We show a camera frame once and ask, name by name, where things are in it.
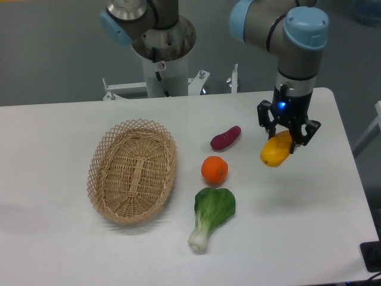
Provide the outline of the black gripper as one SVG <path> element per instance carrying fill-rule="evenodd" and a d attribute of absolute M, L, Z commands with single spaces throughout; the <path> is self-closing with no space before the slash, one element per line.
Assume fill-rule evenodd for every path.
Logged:
<path fill-rule="evenodd" d="M 271 139 L 277 125 L 288 125 L 292 138 L 290 154 L 300 146 L 306 146 L 316 134 L 321 123 L 308 118 L 312 92 L 300 97 L 289 96 L 290 89 L 274 88 L 273 100 L 262 100 L 257 106 L 258 122 Z"/>

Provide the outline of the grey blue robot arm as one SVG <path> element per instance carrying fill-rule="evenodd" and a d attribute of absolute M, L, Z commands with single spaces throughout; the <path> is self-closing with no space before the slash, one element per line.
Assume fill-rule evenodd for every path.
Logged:
<path fill-rule="evenodd" d="M 192 23 L 177 1 L 108 1 L 99 19 L 119 45 L 140 56 L 149 97 L 191 94 L 188 56 L 196 43 Z M 258 107 L 259 124 L 274 137 L 277 126 L 292 138 L 290 152 L 307 145 L 320 127 L 308 108 L 327 44 L 329 18 L 314 1 L 239 1 L 229 30 L 240 41 L 278 57 L 274 94 Z"/>

